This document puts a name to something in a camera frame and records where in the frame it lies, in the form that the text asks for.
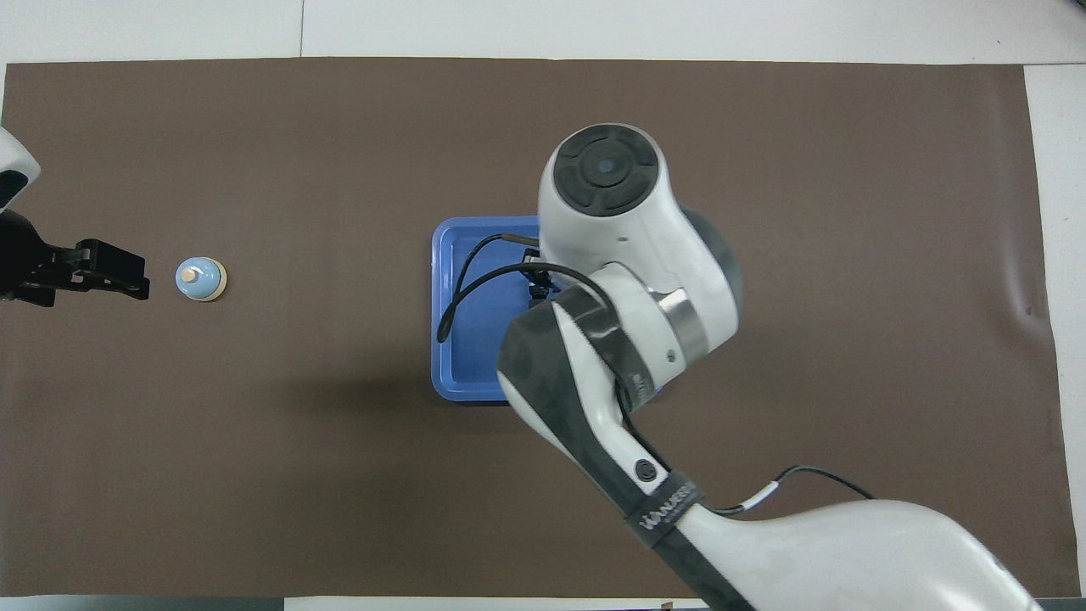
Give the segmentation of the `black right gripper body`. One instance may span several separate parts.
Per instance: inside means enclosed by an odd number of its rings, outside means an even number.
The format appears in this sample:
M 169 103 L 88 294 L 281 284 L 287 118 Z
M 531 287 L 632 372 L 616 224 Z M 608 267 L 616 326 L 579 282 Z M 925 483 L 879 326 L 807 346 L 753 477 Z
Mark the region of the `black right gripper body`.
M 529 291 L 528 308 L 535 308 L 561 293 L 561 283 L 553 277 L 559 272 L 560 266 L 525 266 Z

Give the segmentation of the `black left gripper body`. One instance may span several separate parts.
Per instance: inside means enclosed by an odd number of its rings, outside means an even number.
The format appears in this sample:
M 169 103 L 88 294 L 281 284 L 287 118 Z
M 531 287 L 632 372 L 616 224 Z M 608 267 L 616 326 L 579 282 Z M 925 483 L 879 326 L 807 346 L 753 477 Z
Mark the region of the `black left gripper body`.
M 89 283 L 74 281 L 75 249 L 51 246 L 26 217 L 3 212 L 1 221 L 1 294 L 3 301 L 53 306 L 56 291 L 86 293 Z

